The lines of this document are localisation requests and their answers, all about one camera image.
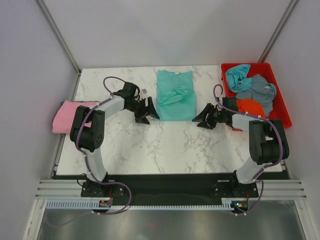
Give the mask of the teal t shirt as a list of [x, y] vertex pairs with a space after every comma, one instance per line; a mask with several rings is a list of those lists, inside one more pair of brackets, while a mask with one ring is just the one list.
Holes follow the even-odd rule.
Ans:
[[158, 70], [156, 111], [163, 122], [191, 121], [196, 117], [193, 72]]

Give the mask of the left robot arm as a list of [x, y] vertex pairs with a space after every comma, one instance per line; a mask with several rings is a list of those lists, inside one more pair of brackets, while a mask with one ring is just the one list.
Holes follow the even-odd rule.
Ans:
[[148, 125], [148, 116], [160, 119], [152, 98], [140, 98], [140, 92], [137, 85], [125, 81], [122, 89], [112, 92], [106, 100], [91, 107], [80, 105], [76, 108], [69, 137], [84, 157], [87, 176], [94, 182], [92, 191], [99, 197], [110, 191], [109, 183], [104, 181], [107, 170], [101, 154], [106, 119], [123, 110], [132, 112], [138, 124]]

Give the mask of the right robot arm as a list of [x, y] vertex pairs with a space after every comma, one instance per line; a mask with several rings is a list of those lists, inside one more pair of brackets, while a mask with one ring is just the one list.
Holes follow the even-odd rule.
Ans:
[[208, 103], [193, 120], [199, 128], [212, 130], [219, 124], [248, 132], [249, 158], [234, 172], [229, 191], [235, 197], [247, 191], [265, 169], [289, 157], [290, 149], [283, 123], [280, 119], [266, 119], [241, 112], [235, 97], [224, 97], [222, 103]]

